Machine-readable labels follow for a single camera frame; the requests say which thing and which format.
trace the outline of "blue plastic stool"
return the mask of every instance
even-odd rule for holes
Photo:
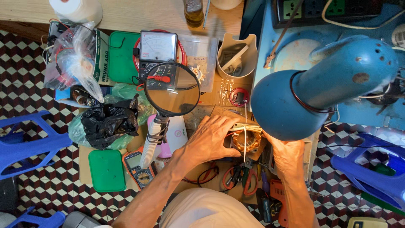
[[[362,132],[358,136],[364,138],[361,146],[395,146],[367,133]],[[345,158],[335,155],[330,159],[330,163],[335,169],[343,172],[356,188],[405,211],[405,149],[399,146],[384,147],[384,149],[398,155],[397,157],[389,154],[387,164],[388,167],[396,170],[394,176],[380,174],[355,163],[367,148],[357,147]]]
[[[14,222],[12,222],[10,225],[6,226],[6,228],[18,227],[16,225],[20,222],[38,224],[38,228],[58,228],[65,222],[66,216],[60,211],[57,211],[53,216],[46,219],[38,216],[29,215],[28,213],[31,212],[33,209],[34,206],[30,206],[23,215],[14,220]]]
[[[55,156],[61,148],[72,145],[72,140],[70,140],[68,133],[56,133],[56,131],[41,118],[41,116],[46,114],[49,114],[49,112],[40,111],[35,114],[0,120],[0,127],[14,124],[12,130],[6,136],[0,137],[0,180],[39,167],[52,165],[55,163],[51,161],[52,157]],[[26,120],[35,121],[48,134],[48,137],[30,142],[23,142],[23,133],[14,133],[14,130],[20,122]],[[31,156],[46,152],[49,153],[38,165],[31,164],[27,160],[27,158]],[[10,167],[18,161],[22,163],[21,167]]]

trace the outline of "orange digital multimeter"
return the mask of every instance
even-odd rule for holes
[[[127,152],[122,156],[122,163],[124,164],[127,173],[131,175],[132,179],[138,185],[139,190],[146,187],[146,185],[155,177],[151,165],[146,169],[141,168],[141,151],[143,151],[143,146],[136,151]]]

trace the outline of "white shirt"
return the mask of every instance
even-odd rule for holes
[[[162,214],[159,227],[263,228],[263,225],[233,197],[211,189],[192,188],[181,192],[170,202]]]

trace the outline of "green lid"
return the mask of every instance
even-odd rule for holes
[[[134,61],[132,60],[132,49],[141,35],[134,32],[115,31],[110,35],[108,76],[115,82],[132,84],[132,76],[138,76]]]
[[[94,190],[108,192],[126,189],[121,153],[118,150],[90,152],[89,165]]]

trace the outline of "oil bottle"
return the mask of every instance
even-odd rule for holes
[[[187,25],[197,28],[204,22],[203,1],[202,0],[183,0],[184,17]]]

